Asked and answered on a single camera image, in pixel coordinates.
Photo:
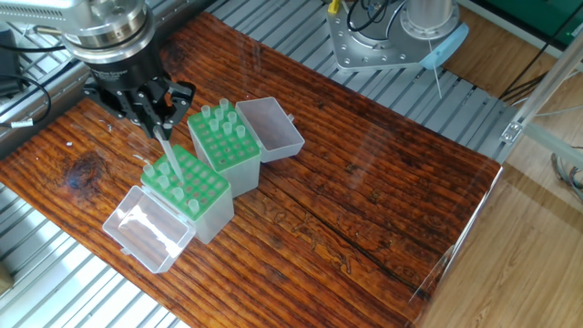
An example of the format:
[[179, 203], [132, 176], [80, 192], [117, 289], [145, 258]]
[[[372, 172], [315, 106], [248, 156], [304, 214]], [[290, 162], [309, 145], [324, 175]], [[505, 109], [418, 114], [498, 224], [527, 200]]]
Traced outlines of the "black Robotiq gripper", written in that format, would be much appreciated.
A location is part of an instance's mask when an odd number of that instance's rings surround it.
[[190, 82], [169, 79], [157, 46], [146, 46], [119, 62], [88, 67], [92, 79], [84, 85], [85, 95], [112, 116], [139, 126], [147, 138], [170, 139], [196, 92]]

